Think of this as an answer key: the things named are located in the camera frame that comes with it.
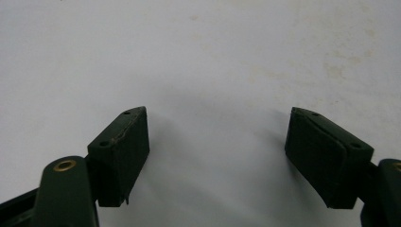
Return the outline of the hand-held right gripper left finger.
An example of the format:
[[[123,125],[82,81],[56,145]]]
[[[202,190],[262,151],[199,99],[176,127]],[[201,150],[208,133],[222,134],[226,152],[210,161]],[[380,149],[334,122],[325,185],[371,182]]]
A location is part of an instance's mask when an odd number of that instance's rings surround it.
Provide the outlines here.
[[[149,155],[147,109],[126,110],[87,147],[93,193],[102,207],[129,202]]]

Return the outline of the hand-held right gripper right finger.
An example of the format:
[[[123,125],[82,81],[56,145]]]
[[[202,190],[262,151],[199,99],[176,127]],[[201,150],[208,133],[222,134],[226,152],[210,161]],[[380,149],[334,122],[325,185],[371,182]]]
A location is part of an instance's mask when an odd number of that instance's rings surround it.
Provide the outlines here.
[[[323,115],[294,107],[285,152],[327,207],[352,209],[374,149]]]

